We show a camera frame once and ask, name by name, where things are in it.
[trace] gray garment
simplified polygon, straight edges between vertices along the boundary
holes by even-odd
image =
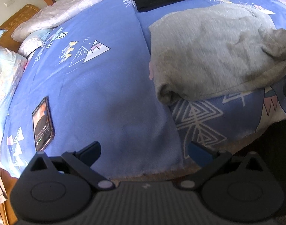
[[[286,75],[286,30],[250,6],[170,13],[149,30],[150,75],[163,104],[253,91]]]

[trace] ridged black surface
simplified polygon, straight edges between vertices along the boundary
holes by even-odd
[[[17,222],[17,225],[22,224],[32,223]],[[239,223],[229,222],[212,214],[203,207],[196,193],[178,190],[171,182],[126,182],[121,183],[113,191],[99,192],[82,214],[57,224],[234,225]],[[269,220],[256,225],[277,224],[276,221]]]

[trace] wooden headboard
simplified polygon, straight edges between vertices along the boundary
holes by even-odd
[[[0,46],[18,52],[21,43],[11,38],[14,30],[23,22],[29,20],[40,11],[40,8],[27,4],[0,26],[0,30],[7,30],[0,38]]]
[[[14,30],[23,22],[29,20],[32,16],[38,13],[40,9],[34,5],[27,4],[22,9],[20,9],[17,13],[15,13],[12,17],[10,17],[6,22],[4,22],[0,29],[5,29],[5,32],[0,38],[0,46],[8,48],[11,51],[17,52],[21,43],[14,41],[11,38]],[[0,168],[0,176],[1,180],[6,189],[6,193],[8,198],[10,198],[10,193],[17,181],[16,178],[12,178],[10,174]],[[2,216],[4,225],[13,225],[17,218],[14,214],[10,201],[7,200],[4,203],[0,204],[0,214]]]

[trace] blue bed sheet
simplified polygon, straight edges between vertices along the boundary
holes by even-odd
[[[55,28],[37,49],[15,92],[1,144],[0,166],[19,177],[35,153],[32,111],[44,96],[55,138],[50,156],[102,145],[92,166],[108,178],[184,168],[187,144],[219,147],[286,118],[282,86],[199,102],[158,102],[149,80],[148,26],[170,12],[222,2],[248,4],[286,29],[277,0],[187,0],[138,13],[131,0],[104,0]]]

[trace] light switch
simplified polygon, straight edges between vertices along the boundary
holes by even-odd
[[[5,5],[6,7],[9,7],[9,6],[11,6],[13,3],[15,3],[15,0],[9,0],[9,1],[5,2],[4,5]]]

